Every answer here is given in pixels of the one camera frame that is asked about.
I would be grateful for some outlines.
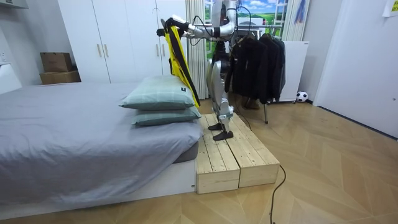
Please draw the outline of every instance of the pillow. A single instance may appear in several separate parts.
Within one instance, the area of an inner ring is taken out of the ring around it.
[[[132,118],[132,124],[137,126],[169,124],[181,121],[192,121],[201,118],[195,106],[184,110],[142,111],[139,110]]]
[[[139,110],[179,110],[194,105],[190,89],[179,77],[164,75],[146,78],[120,106]]]

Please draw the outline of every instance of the wooden step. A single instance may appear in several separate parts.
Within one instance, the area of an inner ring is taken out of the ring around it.
[[[279,161],[274,155],[237,114],[234,114],[232,121],[229,122],[229,128],[234,137],[227,139],[226,142],[241,169],[239,187],[275,183]]]
[[[213,140],[219,131],[210,131],[208,126],[216,124],[214,116],[200,118],[203,137],[199,140],[197,157],[197,193],[234,190],[239,186],[240,169],[227,142]]]

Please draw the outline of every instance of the soccer ball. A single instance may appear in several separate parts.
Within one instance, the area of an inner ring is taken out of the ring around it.
[[[298,92],[296,101],[303,103],[308,99],[308,94],[306,92]]]

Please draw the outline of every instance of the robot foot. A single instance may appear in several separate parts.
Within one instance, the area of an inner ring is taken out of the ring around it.
[[[221,131],[222,129],[223,129],[223,126],[220,123],[209,126],[210,131]]]
[[[225,139],[229,139],[229,138],[233,138],[234,137],[234,133],[232,133],[232,131],[230,132],[226,132],[223,131],[219,134],[217,134],[216,136],[213,136],[213,140],[214,141],[221,141],[221,140],[225,140]]]

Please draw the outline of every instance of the robot leg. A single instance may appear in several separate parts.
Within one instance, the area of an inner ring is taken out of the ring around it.
[[[229,105],[227,95],[224,92],[224,80],[221,78],[221,61],[212,64],[208,61],[206,74],[207,87],[209,89],[213,111],[216,113],[218,124],[209,127],[209,130],[221,130],[213,136],[215,141],[232,138],[233,133],[229,129],[229,121],[233,117],[233,107]]]

